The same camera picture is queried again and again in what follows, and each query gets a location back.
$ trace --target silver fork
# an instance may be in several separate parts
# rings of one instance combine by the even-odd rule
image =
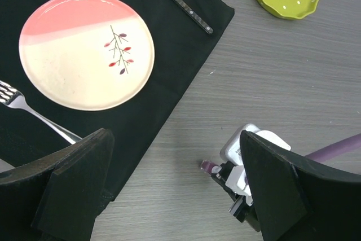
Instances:
[[[45,118],[44,116],[40,115],[38,112],[33,110],[31,107],[28,106],[27,102],[25,101],[25,96],[21,92],[19,92],[16,88],[10,86],[8,83],[5,83],[1,80],[0,80],[0,103],[3,103],[5,106],[10,108],[17,108],[28,111],[36,118],[40,119],[49,127],[51,127],[54,131],[56,131],[59,135],[61,135],[70,144],[74,144],[82,140],[81,137],[61,127],[60,125],[52,122],[51,120],[48,120],[47,118]]]

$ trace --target black placemat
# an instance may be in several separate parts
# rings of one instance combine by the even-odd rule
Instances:
[[[106,111],[82,112],[44,97],[27,79],[20,63],[18,39],[31,13],[49,0],[0,0],[0,79],[21,90],[31,107],[85,137],[111,129],[115,149],[103,195],[113,200],[138,165],[194,76],[234,15],[221,0],[184,0],[214,29],[206,34],[171,0],[121,0],[146,22],[155,44],[155,66],[143,90]],[[0,157],[19,166],[65,146],[55,132],[21,110],[0,105]]]

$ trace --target knife handle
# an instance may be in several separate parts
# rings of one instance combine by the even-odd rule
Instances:
[[[201,26],[204,31],[206,31],[208,34],[213,33],[213,29],[205,21],[203,21],[202,18],[199,17],[199,15],[196,14],[196,12],[191,9],[190,6],[188,6],[183,0],[173,1],[177,3],[183,9],[183,11],[186,12],[199,26]]]

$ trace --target purple tube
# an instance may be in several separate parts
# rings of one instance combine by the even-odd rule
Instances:
[[[347,152],[361,148],[361,134],[346,138],[343,141],[336,142],[332,145],[312,152],[305,157],[316,162],[322,163],[336,156],[343,155]]]

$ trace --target table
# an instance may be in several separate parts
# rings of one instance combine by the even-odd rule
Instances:
[[[276,132],[305,155],[359,133],[361,7],[321,0],[301,21],[255,0],[224,0],[236,15],[114,203],[92,241],[262,240],[228,212],[231,199],[198,162],[243,124]],[[361,152],[328,165],[361,174]]]

